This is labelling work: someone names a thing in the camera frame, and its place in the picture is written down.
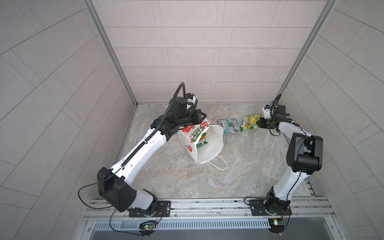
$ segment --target yellow candy bag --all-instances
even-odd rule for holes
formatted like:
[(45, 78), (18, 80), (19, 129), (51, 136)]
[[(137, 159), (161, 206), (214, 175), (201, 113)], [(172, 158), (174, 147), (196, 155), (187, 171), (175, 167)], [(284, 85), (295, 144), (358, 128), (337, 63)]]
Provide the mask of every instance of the yellow candy bag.
[(257, 121), (260, 119), (261, 114), (255, 114), (250, 116), (244, 116), (241, 120), (241, 126), (240, 129), (243, 131), (243, 129), (254, 129), (258, 128)]

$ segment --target tiled wall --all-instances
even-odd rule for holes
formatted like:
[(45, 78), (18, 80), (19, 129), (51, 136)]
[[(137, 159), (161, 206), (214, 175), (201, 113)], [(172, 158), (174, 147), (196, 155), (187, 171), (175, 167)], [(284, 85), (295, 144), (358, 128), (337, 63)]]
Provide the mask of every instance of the tiled wall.
[(325, 1), (93, 0), (136, 99), (272, 101)]
[(69, 239), (134, 106), (81, 0), (2, 0), (0, 23), (0, 238)]
[(281, 101), (324, 139), (311, 175), (348, 239), (384, 239), (384, 1), (339, 0)]

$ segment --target white rope handle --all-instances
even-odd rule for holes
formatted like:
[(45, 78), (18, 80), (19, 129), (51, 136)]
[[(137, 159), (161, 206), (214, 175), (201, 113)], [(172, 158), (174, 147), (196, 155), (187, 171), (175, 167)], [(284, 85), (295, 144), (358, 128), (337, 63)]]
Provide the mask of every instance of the white rope handle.
[(223, 160), (225, 162), (225, 164), (226, 164), (226, 167), (224, 169), (218, 168), (215, 164), (211, 163), (210, 161), (208, 161), (208, 162), (210, 164), (212, 164), (214, 167), (216, 167), (217, 169), (219, 169), (219, 170), (226, 170), (228, 168), (228, 164), (227, 164), (227, 162), (224, 159), (221, 158), (221, 160)]

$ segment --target snack package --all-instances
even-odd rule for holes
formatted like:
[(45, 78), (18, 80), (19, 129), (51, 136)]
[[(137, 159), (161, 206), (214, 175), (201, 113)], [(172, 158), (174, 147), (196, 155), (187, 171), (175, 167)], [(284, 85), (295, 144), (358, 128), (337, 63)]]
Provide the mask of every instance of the snack package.
[(241, 128), (236, 118), (219, 119), (218, 124), (224, 129), (224, 133), (241, 133)]
[(258, 128), (257, 121), (260, 119), (261, 114), (255, 114), (250, 116), (244, 116), (241, 119), (241, 131), (244, 129), (254, 129)]
[(206, 138), (207, 138), (207, 134), (203, 133), (203, 135), (201, 135), (199, 142), (196, 144), (196, 148), (201, 147), (204, 144), (207, 144), (208, 142), (206, 141)]

